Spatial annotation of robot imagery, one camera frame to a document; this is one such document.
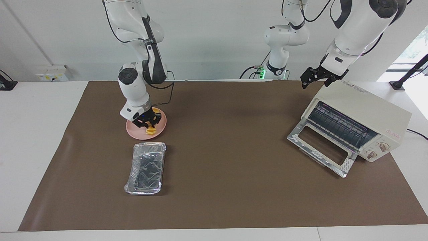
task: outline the black stand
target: black stand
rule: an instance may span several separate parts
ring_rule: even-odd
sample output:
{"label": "black stand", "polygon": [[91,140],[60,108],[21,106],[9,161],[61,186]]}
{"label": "black stand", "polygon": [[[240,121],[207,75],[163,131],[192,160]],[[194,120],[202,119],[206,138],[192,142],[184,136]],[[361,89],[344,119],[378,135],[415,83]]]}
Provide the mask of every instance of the black stand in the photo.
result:
{"label": "black stand", "polygon": [[13,90],[17,83],[17,81],[8,81],[2,75],[0,75],[0,84],[4,85],[4,87],[0,87],[0,90]]}
{"label": "black stand", "polygon": [[421,61],[419,61],[411,70],[409,70],[409,72],[407,72],[407,74],[403,76],[399,81],[392,81],[389,84],[394,90],[405,90],[403,88],[404,82],[406,82],[406,80],[412,77],[412,75],[416,73],[416,71],[418,71],[426,62],[428,62],[428,54],[425,55],[425,57],[423,57]]}

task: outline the oven knob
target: oven knob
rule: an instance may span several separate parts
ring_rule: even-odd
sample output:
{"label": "oven knob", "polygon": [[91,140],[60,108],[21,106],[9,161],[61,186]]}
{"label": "oven knob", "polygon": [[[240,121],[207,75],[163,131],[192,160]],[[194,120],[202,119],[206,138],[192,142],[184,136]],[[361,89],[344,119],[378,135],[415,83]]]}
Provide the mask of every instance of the oven knob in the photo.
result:
{"label": "oven knob", "polygon": [[389,150],[389,145],[387,143],[379,143],[379,148],[382,152],[387,152]]}
{"label": "oven knob", "polygon": [[367,152],[367,159],[372,159],[372,158],[375,158],[376,156],[377,156],[377,154],[374,151],[368,151]]}

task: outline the electrical outlet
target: electrical outlet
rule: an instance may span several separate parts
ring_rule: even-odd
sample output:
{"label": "electrical outlet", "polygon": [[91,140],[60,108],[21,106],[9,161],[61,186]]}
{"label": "electrical outlet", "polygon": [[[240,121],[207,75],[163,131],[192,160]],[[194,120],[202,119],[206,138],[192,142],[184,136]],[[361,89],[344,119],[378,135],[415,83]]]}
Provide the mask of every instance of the electrical outlet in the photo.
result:
{"label": "electrical outlet", "polygon": [[70,71],[64,65],[39,66],[37,77],[40,81],[69,81]]}

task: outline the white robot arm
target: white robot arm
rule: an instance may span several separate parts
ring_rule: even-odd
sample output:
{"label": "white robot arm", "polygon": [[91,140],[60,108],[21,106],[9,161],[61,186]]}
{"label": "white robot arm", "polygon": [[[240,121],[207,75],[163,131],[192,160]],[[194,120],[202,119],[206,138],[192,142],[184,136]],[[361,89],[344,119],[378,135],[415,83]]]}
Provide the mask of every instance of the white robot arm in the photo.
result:
{"label": "white robot arm", "polygon": [[339,34],[330,44],[318,68],[308,68],[301,76],[302,87],[326,79],[328,87],[341,80],[353,64],[406,9],[406,0],[340,0],[342,13],[333,20]]}
{"label": "white robot arm", "polygon": [[163,40],[162,28],[150,19],[142,0],[103,0],[107,17],[117,26],[117,39],[132,48],[139,62],[125,64],[118,81],[127,102],[121,116],[138,127],[148,128],[159,123],[162,116],[152,109],[146,83],[161,84],[167,79],[158,43]]}
{"label": "white robot arm", "polygon": [[[308,0],[302,2],[303,9],[306,9]],[[265,42],[270,47],[270,58],[263,66],[265,78],[284,78],[290,56],[285,46],[303,45],[309,39],[309,29],[300,12],[299,0],[286,0],[283,9],[282,15],[289,24],[272,26],[265,32]]]}

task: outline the yellow food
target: yellow food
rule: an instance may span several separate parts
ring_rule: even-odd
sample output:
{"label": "yellow food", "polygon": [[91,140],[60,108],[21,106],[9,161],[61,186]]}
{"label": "yellow food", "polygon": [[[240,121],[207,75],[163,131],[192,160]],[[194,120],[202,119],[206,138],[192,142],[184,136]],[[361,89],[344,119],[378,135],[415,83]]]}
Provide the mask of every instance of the yellow food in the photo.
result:
{"label": "yellow food", "polygon": [[[153,108],[154,113],[160,113],[160,110],[157,108]],[[156,134],[156,128],[149,126],[149,128],[146,130],[146,134],[149,136],[154,136]]]}
{"label": "yellow food", "polygon": [[146,134],[147,134],[147,135],[150,135],[150,136],[154,136],[154,135],[156,134],[156,128],[154,128],[154,127],[149,127],[149,128],[146,130]]}

